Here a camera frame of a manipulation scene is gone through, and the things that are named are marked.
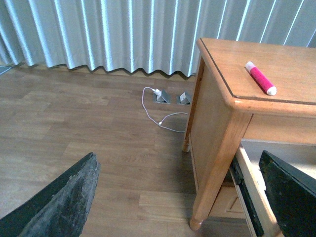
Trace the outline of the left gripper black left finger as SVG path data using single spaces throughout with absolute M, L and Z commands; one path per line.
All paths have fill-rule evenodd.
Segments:
M 95 153 L 53 180 L 0 220 L 2 237 L 78 237 L 94 199 L 100 163 Z

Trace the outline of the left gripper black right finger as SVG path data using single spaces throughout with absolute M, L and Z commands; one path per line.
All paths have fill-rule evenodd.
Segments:
M 264 150 L 259 161 L 267 196 L 285 237 L 316 235 L 316 180 Z

